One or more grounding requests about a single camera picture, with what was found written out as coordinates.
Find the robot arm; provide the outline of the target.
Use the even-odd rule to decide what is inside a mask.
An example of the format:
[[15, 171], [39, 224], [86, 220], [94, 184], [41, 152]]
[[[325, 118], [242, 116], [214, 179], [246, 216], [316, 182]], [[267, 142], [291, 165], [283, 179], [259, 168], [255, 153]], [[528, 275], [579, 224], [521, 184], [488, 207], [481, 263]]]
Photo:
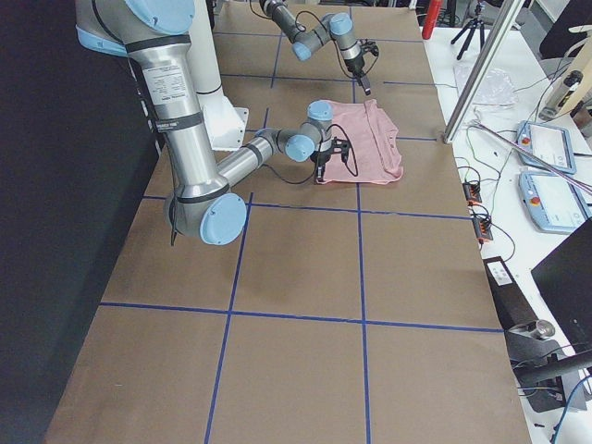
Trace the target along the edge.
[[82, 46], [126, 57], [140, 69], [177, 180], [165, 205], [173, 235], [211, 245], [234, 241], [247, 218], [234, 185], [273, 154], [296, 162], [330, 154], [333, 109], [318, 100], [299, 128], [262, 129], [216, 161], [211, 129], [236, 111], [221, 88], [205, 2], [79, 1], [75, 8]]
[[348, 13], [328, 13], [319, 18], [310, 12], [317, 20], [317, 25], [308, 30], [290, 12], [284, 1], [260, 1], [259, 5], [265, 17], [276, 23], [289, 39], [292, 52], [299, 60], [306, 61], [327, 43], [333, 43], [344, 74], [354, 79], [365, 95], [371, 94], [364, 57], [371, 54], [378, 60], [379, 49], [374, 41], [355, 36], [353, 21]]

